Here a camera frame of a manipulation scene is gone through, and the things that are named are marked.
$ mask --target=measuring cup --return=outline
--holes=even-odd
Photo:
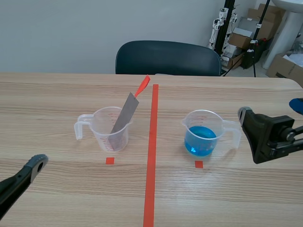
[[[111,106],[100,109],[94,114],[79,116],[74,125],[76,139],[82,139],[82,127],[88,125],[103,150],[122,150],[128,143],[128,126],[133,123],[133,120],[120,131],[110,134],[121,110],[120,107]]]
[[[233,132],[233,146],[239,147],[241,131],[238,122],[223,120],[219,115],[208,110],[195,110],[189,113],[182,124],[186,128],[185,147],[197,156],[212,153],[220,137],[226,131]]]

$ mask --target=metal stand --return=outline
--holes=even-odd
[[[227,33],[227,29],[232,17],[232,11],[234,8],[234,4],[235,4],[235,0],[226,0],[225,1],[225,5],[224,8],[228,9],[228,13],[227,13],[227,17],[226,17],[226,21],[224,22],[224,25],[220,27],[220,30],[218,32],[218,36],[217,36],[217,40],[214,46],[214,51],[216,51],[218,53],[218,55],[221,56],[221,54],[223,53],[222,49],[223,49],[223,45],[224,45],[224,41],[226,38],[226,33]]]
[[[262,13],[262,16],[261,16],[261,19],[259,21],[259,23],[257,24],[257,30],[255,32],[255,35],[253,37],[253,39],[251,40],[250,42],[250,48],[247,50],[247,53],[246,54],[252,54],[252,60],[253,60],[253,67],[254,67],[254,77],[256,77],[256,67],[255,67],[255,47],[258,43],[258,40],[257,40],[257,36],[258,36],[258,33],[259,33],[259,30],[261,29],[262,27],[262,22],[263,22],[263,19],[264,19],[264,16],[266,14],[266,11],[267,11],[267,8],[268,8],[268,5],[270,3],[270,0],[267,0],[266,2],[266,5],[265,5],[265,8],[263,10],[263,13]],[[239,60],[237,60],[237,62],[223,75],[223,77],[226,76],[227,73],[229,73],[233,67],[241,60],[241,58]]]

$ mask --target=blue liquid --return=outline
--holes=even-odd
[[[194,126],[189,129],[193,134],[202,138],[216,138],[216,134],[207,127]],[[209,155],[217,144],[217,140],[204,140],[192,135],[190,132],[186,132],[185,135],[185,147],[186,149],[196,156]]]

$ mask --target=red square marker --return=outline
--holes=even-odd
[[[115,158],[114,157],[107,157],[106,158],[106,165],[113,165],[115,163]]]
[[[195,161],[196,168],[203,169],[203,161]]]

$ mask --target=black office chair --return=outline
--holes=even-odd
[[[116,74],[220,76],[219,55],[206,47],[168,42],[132,41],[117,53]]]

